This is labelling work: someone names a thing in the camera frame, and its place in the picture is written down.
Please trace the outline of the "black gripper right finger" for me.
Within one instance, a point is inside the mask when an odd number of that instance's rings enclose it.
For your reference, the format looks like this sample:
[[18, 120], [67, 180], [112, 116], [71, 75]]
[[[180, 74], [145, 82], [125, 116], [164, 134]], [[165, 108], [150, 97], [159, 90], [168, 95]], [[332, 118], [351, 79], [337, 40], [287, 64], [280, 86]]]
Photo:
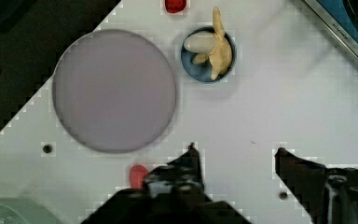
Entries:
[[358, 224], [358, 169], [328, 168], [280, 147], [275, 172], [313, 224]]

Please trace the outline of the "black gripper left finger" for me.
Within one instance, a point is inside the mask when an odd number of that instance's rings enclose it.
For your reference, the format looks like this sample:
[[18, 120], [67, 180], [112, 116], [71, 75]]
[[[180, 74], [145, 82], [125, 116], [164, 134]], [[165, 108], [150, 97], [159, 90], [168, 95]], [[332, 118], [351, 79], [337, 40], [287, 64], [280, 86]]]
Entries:
[[144, 178], [144, 189], [152, 197], [171, 193], [175, 186], [187, 185], [205, 190], [200, 153], [195, 143], [191, 143], [184, 154], [153, 169]]

